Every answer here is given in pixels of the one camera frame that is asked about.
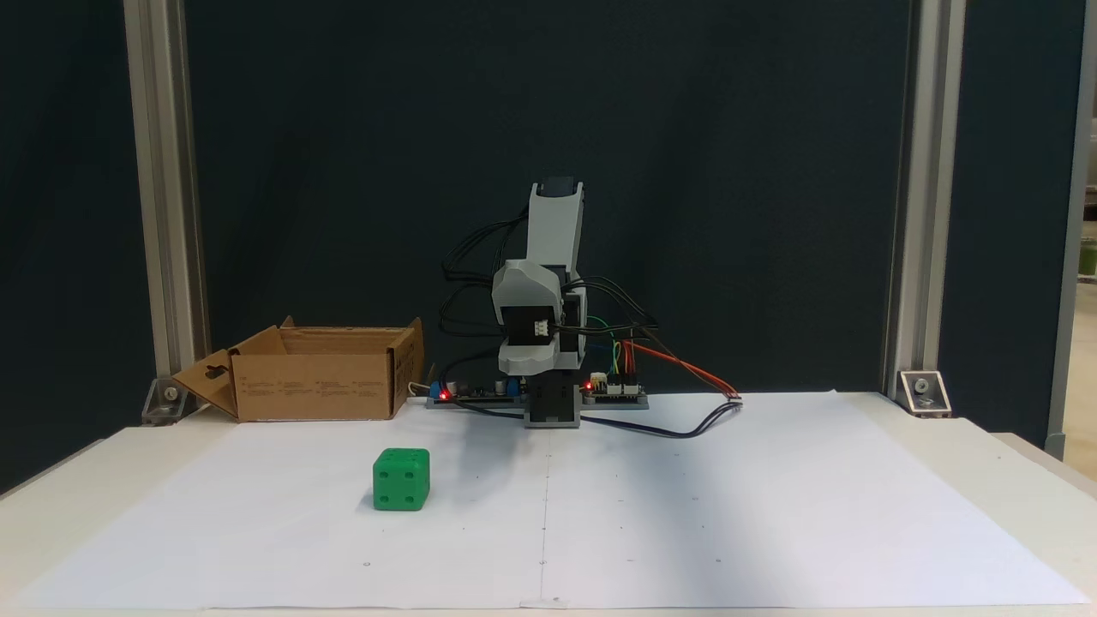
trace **white paper sheet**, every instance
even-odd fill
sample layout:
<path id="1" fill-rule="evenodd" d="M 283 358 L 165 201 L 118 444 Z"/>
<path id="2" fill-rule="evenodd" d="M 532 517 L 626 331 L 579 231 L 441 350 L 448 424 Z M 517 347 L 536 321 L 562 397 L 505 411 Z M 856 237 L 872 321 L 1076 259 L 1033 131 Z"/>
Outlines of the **white paper sheet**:
<path id="1" fill-rule="evenodd" d="M 499 608 L 538 597 L 547 440 L 520 422 L 398 417 L 237 426 L 18 602 Z M 373 509 L 385 448 L 430 450 L 423 509 Z"/>
<path id="2" fill-rule="evenodd" d="M 695 424 L 719 401 L 652 396 Z M 372 508 L 428 448 L 416 513 Z M 249 424 L 15 601 L 33 607 L 935 606 L 1088 602 L 835 394 L 768 394 L 668 440 L 408 406 Z"/>
<path id="3" fill-rule="evenodd" d="M 719 403 L 653 400 L 633 418 L 679 430 Z M 685 441 L 583 431 L 553 434 L 546 516 L 570 607 L 1088 602 L 837 394 L 753 396 Z"/>

